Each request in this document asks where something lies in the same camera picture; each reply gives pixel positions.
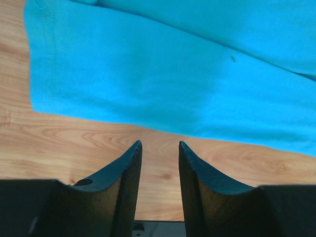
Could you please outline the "light blue t-shirt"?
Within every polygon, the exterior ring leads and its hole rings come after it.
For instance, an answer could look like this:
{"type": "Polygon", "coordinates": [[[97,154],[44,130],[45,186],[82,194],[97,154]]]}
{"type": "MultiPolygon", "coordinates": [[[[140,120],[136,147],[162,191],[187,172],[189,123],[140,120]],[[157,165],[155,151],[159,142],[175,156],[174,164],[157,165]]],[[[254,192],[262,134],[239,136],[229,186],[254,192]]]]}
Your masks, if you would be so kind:
{"type": "Polygon", "coordinates": [[[36,112],[316,154],[313,0],[28,0],[36,112]]]}

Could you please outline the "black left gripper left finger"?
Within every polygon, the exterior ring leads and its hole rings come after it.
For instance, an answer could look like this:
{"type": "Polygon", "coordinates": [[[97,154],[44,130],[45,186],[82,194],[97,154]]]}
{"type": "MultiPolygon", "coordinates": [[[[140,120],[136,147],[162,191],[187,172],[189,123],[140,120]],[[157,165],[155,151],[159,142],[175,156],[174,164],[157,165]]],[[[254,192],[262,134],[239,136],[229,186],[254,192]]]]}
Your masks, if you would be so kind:
{"type": "Polygon", "coordinates": [[[56,179],[0,182],[3,237],[130,237],[142,144],[74,185],[56,179]]]}

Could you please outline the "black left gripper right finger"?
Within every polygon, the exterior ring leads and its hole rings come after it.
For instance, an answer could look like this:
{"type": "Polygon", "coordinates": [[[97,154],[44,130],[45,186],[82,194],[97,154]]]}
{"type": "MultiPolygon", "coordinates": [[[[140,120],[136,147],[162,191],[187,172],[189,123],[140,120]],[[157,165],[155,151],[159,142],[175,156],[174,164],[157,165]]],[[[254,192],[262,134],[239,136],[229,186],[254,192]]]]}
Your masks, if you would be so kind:
{"type": "Polygon", "coordinates": [[[313,237],[315,185],[239,182],[179,144],[179,174],[189,237],[313,237]]]}

